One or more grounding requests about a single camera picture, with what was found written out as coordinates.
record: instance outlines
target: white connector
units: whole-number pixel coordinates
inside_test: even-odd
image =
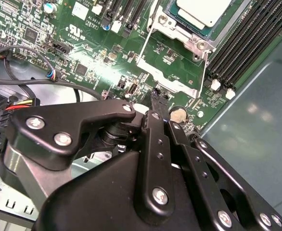
[[[226,98],[228,100],[231,100],[235,97],[235,91],[233,91],[231,88],[228,89],[227,94],[226,94]]]

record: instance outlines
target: white label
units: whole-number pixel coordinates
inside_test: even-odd
[[[81,18],[83,21],[86,19],[89,9],[84,5],[80,4],[79,2],[75,2],[75,6],[73,8],[72,15]]]

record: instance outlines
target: black dimm slot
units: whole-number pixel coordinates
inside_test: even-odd
[[[261,5],[258,10],[255,12],[255,15],[251,17],[251,20],[246,23],[246,26],[243,28],[242,32],[237,35],[233,39],[233,45],[229,50],[223,54],[223,58],[219,61],[219,63],[213,68],[213,71],[220,76],[220,72],[223,71],[223,68],[225,67],[225,63],[228,63],[231,60],[231,57],[234,55],[235,52],[237,52],[238,46],[241,46],[243,43],[245,43],[245,37],[249,37],[250,34],[255,30],[255,28],[262,22],[262,17],[266,13],[265,6],[268,6],[269,4],[273,4],[276,2],[275,0],[269,0],[264,5]]]
[[[277,7],[282,1],[272,1],[269,3],[269,8],[271,10],[274,10],[275,7]],[[235,61],[235,57],[238,56],[240,53],[239,51],[248,45],[249,41],[247,42],[247,39],[253,38],[256,35],[256,32],[262,28],[262,25],[266,23],[266,19],[264,20],[264,17],[268,15],[268,9],[263,8],[262,11],[260,12],[260,15],[258,16],[257,21],[252,22],[250,24],[251,26],[248,28],[248,33],[245,33],[242,35],[241,40],[234,45],[234,52],[230,52],[229,54],[226,55],[226,58],[224,59],[223,62],[221,62],[221,66],[217,67],[215,69],[215,74],[218,75],[219,77],[222,77],[224,72],[227,71],[228,67],[232,64],[232,62]]]
[[[222,75],[228,78],[227,81],[230,81],[232,79],[232,76],[238,70],[239,66],[243,65],[244,62],[246,62],[249,58],[247,57],[247,55],[241,56],[241,53],[244,52],[244,54],[250,54],[252,50],[256,49],[256,47],[260,45],[261,41],[264,40],[265,36],[268,35],[268,32],[271,31],[275,27],[275,25],[280,21],[280,19],[282,18],[282,6],[280,5],[279,7],[280,8],[277,11],[272,12],[272,14],[270,15],[271,19],[266,24],[266,26],[263,26],[259,32],[256,32],[256,34],[254,34],[248,41],[249,44],[246,47],[242,48],[241,52],[237,55],[237,57],[233,59],[235,60],[235,62],[232,61],[229,66],[226,67],[226,71],[222,73]]]
[[[242,66],[239,71],[237,72],[236,75],[234,75],[234,77],[232,78],[232,82],[236,83],[242,76],[243,74],[249,69],[249,67],[251,66],[251,64],[258,59],[259,55],[272,43],[272,41],[275,39],[276,36],[279,35],[279,33],[282,31],[282,22],[280,23],[279,26],[276,27],[275,31],[273,32],[273,34],[271,34],[271,36],[267,37],[265,43],[262,45],[262,48],[257,50],[257,52],[254,52],[254,54],[252,55],[252,57],[249,59],[248,62],[246,62],[244,64],[244,66]]]
[[[264,36],[264,34],[266,34],[267,29],[271,27],[273,23],[272,20],[275,17],[280,17],[280,14],[282,14],[281,4],[282,1],[277,1],[276,4],[273,5],[273,8],[270,9],[271,12],[268,11],[268,13],[266,13],[266,18],[260,20],[260,22],[257,23],[257,27],[252,29],[249,35],[245,36],[245,38],[243,39],[243,41],[245,41],[245,44],[242,43],[241,45],[236,46],[236,53],[228,57],[228,61],[224,63],[223,69],[217,71],[217,75],[229,78],[229,75],[232,73],[232,70],[234,70],[234,68],[239,65],[239,62],[241,62],[241,60],[246,57],[245,51],[249,50],[255,45],[255,43],[259,42],[260,39],[262,39],[260,38],[260,36]]]
[[[258,12],[259,10],[261,10],[262,5],[265,5],[265,3],[268,1],[269,0],[261,0],[252,6],[250,13],[242,20],[242,22],[235,29],[234,33],[231,34],[225,44],[223,44],[220,50],[217,51],[216,55],[210,61],[210,65],[208,67],[210,70],[214,70],[218,66],[217,62],[221,62],[223,57],[226,57],[226,53],[228,53],[230,47],[235,44],[234,41],[238,38],[238,36],[241,36],[243,34],[243,30],[246,30],[248,25],[254,21],[254,18],[258,15]]]
[[[102,25],[108,26],[110,25],[113,18],[116,16],[123,0],[114,0],[110,9],[107,10],[106,14],[103,17]]]
[[[127,20],[128,17],[129,17],[129,14],[132,10],[132,7],[133,7],[133,4],[136,0],[127,0],[126,2],[126,6],[124,7],[124,10],[123,10],[123,18],[124,20]]]
[[[133,28],[135,27],[138,19],[140,18],[140,15],[143,11],[143,8],[145,7],[147,0],[140,0],[138,2],[137,8],[136,10],[134,10],[133,16],[131,18],[131,20],[127,23],[122,36],[125,38],[128,38],[133,30]]]

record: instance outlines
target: wire bundle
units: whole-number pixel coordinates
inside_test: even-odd
[[[5,51],[9,51],[10,49],[24,49],[24,50],[29,50],[29,51],[33,52],[34,54],[36,54],[38,57],[40,57],[47,64],[47,66],[51,69],[51,71],[47,75],[48,79],[19,80],[13,74],[13,72],[10,68],[10,65],[9,65],[9,61],[7,59],[5,59],[4,60],[4,67],[5,67],[8,75],[10,76],[10,78],[12,80],[2,80],[2,79],[0,79],[0,85],[18,85],[26,92],[26,94],[30,98],[35,98],[36,96],[35,96],[34,92],[26,85],[50,84],[50,85],[58,85],[58,86],[73,88],[75,95],[76,95],[76,101],[77,102],[80,101],[80,95],[79,95],[78,90],[83,91],[87,94],[90,94],[98,100],[102,99],[101,95],[99,93],[97,93],[95,90],[92,90],[92,89],[89,89],[89,88],[86,88],[86,87],[83,87],[83,86],[80,86],[80,85],[68,83],[64,80],[63,81],[56,81],[57,80],[56,79],[56,71],[55,71],[54,67],[51,65],[51,63],[42,54],[40,54],[35,49],[32,49],[30,47],[26,47],[26,46],[21,46],[21,45],[12,45],[12,46],[7,46],[7,47],[1,48],[0,54],[5,52]]]

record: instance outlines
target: mounting hole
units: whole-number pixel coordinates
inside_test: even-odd
[[[152,113],[152,116],[153,116],[155,119],[160,119],[159,114],[157,114],[157,113],[155,113],[155,112]]]
[[[127,104],[124,104],[123,108],[124,108],[125,111],[128,111],[128,112],[132,111],[131,107],[129,105],[127,105]]]
[[[206,172],[202,173],[202,176],[203,176],[204,178],[208,178],[208,174],[207,174]]]
[[[193,54],[192,55],[192,61],[199,62],[199,61],[201,61],[201,57],[197,54]]]
[[[179,125],[177,124],[173,124],[173,127],[175,127],[176,129],[180,129]]]
[[[164,155],[162,153],[158,153],[157,158],[162,160],[164,158]]]

